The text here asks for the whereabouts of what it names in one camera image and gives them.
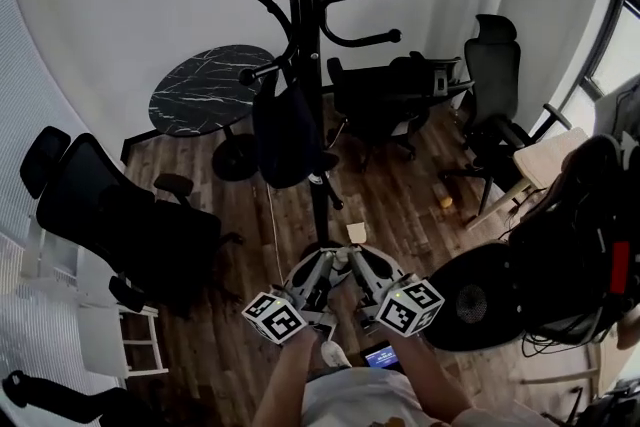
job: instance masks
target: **black coat rack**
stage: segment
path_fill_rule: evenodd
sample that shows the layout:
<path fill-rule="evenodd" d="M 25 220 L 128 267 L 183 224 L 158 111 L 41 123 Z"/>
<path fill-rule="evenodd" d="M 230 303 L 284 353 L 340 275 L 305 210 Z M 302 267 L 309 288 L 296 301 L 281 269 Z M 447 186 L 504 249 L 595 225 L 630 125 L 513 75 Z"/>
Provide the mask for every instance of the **black coat rack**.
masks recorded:
<path fill-rule="evenodd" d="M 402 38 L 398 29 L 387 33 L 347 40 L 336 36 L 327 26 L 327 8 L 345 0 L 289 0 L 291 20 L 273 0 L 257 0 L 273 14 L 289 41 L 287 48 L 272 63 L 254 69 L 242 70 L 240 83 L 252 84 L 257 78 L 277 70 L 282 70 L 288 85 L 300 84 L 304 97 L 315 120 L 318 133 L 324 134 L 322 118 L 322 75 L 320 70 L 320 31 L 334 43 L 344 47 L 364 47 L 379 43 L 397 43 Z M 326 176 L 310 177 L 311 199 L 318 242 L 314 247 L 329 243 L 328 197 L 334 207 L 341 201 L 331 189 Z"/>

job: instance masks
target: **black desk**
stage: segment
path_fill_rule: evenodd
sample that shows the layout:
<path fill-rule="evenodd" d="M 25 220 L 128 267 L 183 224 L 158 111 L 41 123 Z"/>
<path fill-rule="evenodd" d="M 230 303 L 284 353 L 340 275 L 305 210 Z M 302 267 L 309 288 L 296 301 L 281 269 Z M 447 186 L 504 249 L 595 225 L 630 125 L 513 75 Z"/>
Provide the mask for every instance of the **black desk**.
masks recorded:
<path fill-rule="evenodd" d="M 253 97 L 263 80 L 277 80 L 277 74 L 262 77 L 247 87 L 238 82 L 238 73 L 271 61 L 269 52 L 249 45 L 214 48 L 187 59 L 151 95 L 151 123 L 158 131 L 174 137 L 224 130 L 227 140 L 211 159 L 215 173 L 229 181 L 249 178 L 258 169 L 255 137 L 234 135 L 230 126 L 251 112 Z"/>

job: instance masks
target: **white shoe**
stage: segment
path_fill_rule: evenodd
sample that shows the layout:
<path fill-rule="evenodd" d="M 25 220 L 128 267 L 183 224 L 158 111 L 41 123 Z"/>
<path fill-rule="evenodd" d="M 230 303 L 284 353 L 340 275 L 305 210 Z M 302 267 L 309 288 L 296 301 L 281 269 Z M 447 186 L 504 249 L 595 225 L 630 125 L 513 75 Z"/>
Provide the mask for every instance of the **white shoe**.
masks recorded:
<path fill-rule="evenodd" d="M 322 359 L 330 367 L 350 367 L 351 363 L 344 355 L 342 347 L 336 342 L 328 341 L 322 344 L 320 347 L 320 354 Z"/>

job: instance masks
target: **white cable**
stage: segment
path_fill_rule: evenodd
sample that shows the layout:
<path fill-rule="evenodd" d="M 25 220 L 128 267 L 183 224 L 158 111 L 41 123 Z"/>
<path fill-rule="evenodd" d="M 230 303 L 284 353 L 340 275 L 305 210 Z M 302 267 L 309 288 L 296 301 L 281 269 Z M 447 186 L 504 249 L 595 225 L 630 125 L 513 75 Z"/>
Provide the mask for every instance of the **white cable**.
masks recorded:
<path fill-rule="evenodd" d="M 267 197 L 269 198 L 269 210 L 271 210 L 271 227 L 273 228 L 273 245 L 276 250 L 276 263 L 278 264 L 278 274 L 280 275 L 280 284 L 284 285 L 282 278 L 282 268 L 280 267 L 280 251 L 278 250 L 278 234 L 276 233 L 276 220 L 273 217 L 273 201 L 271 201 L 271 188 L 267 185 Z"/>

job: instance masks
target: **wooden floor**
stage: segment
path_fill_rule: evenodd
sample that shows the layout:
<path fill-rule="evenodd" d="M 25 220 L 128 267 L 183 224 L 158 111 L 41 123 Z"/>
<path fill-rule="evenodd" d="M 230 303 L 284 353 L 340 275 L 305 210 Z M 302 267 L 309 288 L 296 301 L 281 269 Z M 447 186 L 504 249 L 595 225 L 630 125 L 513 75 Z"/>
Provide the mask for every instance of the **wooden floor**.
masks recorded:
<path fill-rule="evenodd" d="M 328 126 L 335 121 L 330 117 Z M 242 122 L 234 130 L 248 132 L 250 124 Z M 210 158 L 222 140 L 222 134 L 212 134 L 190 139 L 162 136 L 139 143 L 132 150 L 127 175 L 153 192 L 153 180 L 162 172 L 182 174 L 194 181 L 192 205 L 215 213 L 222 219 L 223 232 L 237 231 L 246 240 L 244 246 L 227 245 L 213 272 L 228 289 L 250 301 L 258 292 L 267 291 L 271 283 L 281 283 L 302 250 L 314 241 L 308 185 L 273 190 L 259 173 L 243 182 L 219 180 L 212 172 Z M 334 240 L 346 243 L 346 225 L 365 222 L 368 243 L 396 257 L 405 271 L 428 276 L 461 252 L 502 234 L 510 220 L 507 212 L 500 212 L 470 232 L 464 229 L 478 208 L 482 184 L 477 180 L 452 182 L 449 192 L 454 205 L 440 208 L 434 193 L 437 172 L 468 162 L 455 117 L 446 107 L 434 110 L 412 142 L 418 150 L 415 161 L 408 162 L 404 150 L 390 145 L 374 154 L 362 175 L 357 172 L 360 143 L 346 135 L 339 139 L 334 151 L 341 161 L 331 179 L 345 206 L 340 212 L 331 211 L 330 232 Z M 166 193 L 159 196 L 169 199 Z M 330 299 L 340 320 L 336 341 L 352 357 L 378 341 L 365 337 L 352 320 L 357 299 L 352 278 L 332 292 Z M 152 396 L 150 390 L 156 390 L 153 393 L 159 394 L 173 422 L 249 425 L 279 349 L 252 330 L 242 319 L 241 309 L 224 303 L 213 289 L 203 291 L 189 321 L 161 308 L 159 331 L 170 373 L 153 386 L 152 378 L 129 379 L 129 389 L 147 400 Z M 586 385 L 586 381 L 517 384 L 524 376 L 586 370 L 582 349 L 525 359 L 517 343 L 474 354 L 438 356 L 479 407 L 498 408 L 516 399 L 535 410 L 562 416 L 573 401 L 568 389 Z M 159 391 L 156 384 L 162 385 Z"/>

